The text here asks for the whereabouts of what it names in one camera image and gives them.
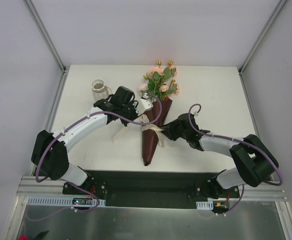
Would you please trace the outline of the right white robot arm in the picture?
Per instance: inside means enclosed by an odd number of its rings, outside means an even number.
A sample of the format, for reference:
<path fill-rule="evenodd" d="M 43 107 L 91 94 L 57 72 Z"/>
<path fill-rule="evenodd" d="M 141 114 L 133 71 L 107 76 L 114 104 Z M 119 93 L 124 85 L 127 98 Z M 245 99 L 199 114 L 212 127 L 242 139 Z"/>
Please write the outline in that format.
<path fill-rule="evenodd" d="M 278 170 L 279 164 L 261 140 L 253 134 L 244 138 L 231 138 L 199 129 L 194 115 L 184 113 L 161 127 L 170 140 L 186 140 L 193 149 L 214 152 L 233 159 L 235 167 L 219 173 L 211 184 L 211 192 L 223 197 L 229 188 L 238 185 L 257 187 Z"/>

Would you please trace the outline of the brown red wrapping paper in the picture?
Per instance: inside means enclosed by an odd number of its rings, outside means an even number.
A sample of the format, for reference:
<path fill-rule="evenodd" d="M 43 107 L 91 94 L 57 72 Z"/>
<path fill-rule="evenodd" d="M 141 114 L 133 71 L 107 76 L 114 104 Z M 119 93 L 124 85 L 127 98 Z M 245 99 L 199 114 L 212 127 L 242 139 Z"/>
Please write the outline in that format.
<path fill-rule="evenodd" d="M 162 111 L 158 120 L 153 124 L 161 127 L 164 125 L 168 112 L 172 105 L 172 100 L 169 97 L 166 97 L 164 100 L 161 100 Z M 158 137 L 155 133 L 150 130 L 142 131 L 142 159 L 144 166 L 151 164 L 155 150 L 158 146 Z"/>

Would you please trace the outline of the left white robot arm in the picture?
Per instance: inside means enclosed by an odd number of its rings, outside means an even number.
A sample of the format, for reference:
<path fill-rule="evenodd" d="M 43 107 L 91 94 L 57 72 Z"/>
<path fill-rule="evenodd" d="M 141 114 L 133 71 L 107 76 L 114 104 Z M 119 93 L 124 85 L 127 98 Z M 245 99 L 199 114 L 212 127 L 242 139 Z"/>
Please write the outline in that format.
<path fill-rule="evenodd" d="M 74 184 L 82 195 L 91 190 L 88 174 L 69 162 L 68 153 L 93 131 L 117 119 L 127 125 L 137 118 L 135 94 L 120 86 L 114 94 L 96 101 L 83 116 L 73 123 L 54 132 L 38 133 L 31 161 L 37 166 L 36 181 L 59 180 Z"/>

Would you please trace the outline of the pink flower bunch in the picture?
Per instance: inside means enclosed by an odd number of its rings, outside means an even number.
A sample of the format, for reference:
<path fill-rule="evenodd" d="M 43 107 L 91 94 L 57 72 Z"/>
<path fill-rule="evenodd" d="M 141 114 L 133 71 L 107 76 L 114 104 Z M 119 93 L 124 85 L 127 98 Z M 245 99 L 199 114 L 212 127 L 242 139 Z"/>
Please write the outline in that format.
<path fill-rule="evenodd" d="M 180 86 L 175 77 L 178 70 L 174 61 L 170 60 L 167 65 L 163 65 L 160 60 L 156 66 L 149 69 L 143 76 L 144 83 L 138 88 L 138 93 L 142 97 L 144 94 L 157 96 L 160 100 L 167 100 L 171 96 L 176 96 L 180 92 Z"/>

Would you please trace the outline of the cream printed ribbon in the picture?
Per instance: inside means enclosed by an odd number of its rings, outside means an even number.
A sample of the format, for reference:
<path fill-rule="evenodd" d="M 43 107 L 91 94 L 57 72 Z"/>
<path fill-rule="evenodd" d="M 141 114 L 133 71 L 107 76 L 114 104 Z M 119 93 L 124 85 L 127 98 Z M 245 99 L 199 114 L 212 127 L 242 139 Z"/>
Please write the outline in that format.
<path fill-rule="evenodd" d="M 141 115 L 140 117 L 137 118 L 137 122 L 140 122 L 140 123 L 149 123 L 149 119 L 148 117 L 143 114 Z M 115 135 L 113 135 L 112 137 L 112 143 L 116 143 L 127 131 L 129 130 L 129 127 L 122 127 Z M 154 124 L 147 124 L 145 126 L 143 126 L 141 128 L 141 130 L 144 132 L 144 131 L 147 131 L 147 130 L 150 130 L 152 131 L 153 133 L 155 133 L 158 137 L 158 145 L 160 147 L 164 147 L 165 146 L 165 136 L 164 134 L 161 132 L 162 129 Z"/>

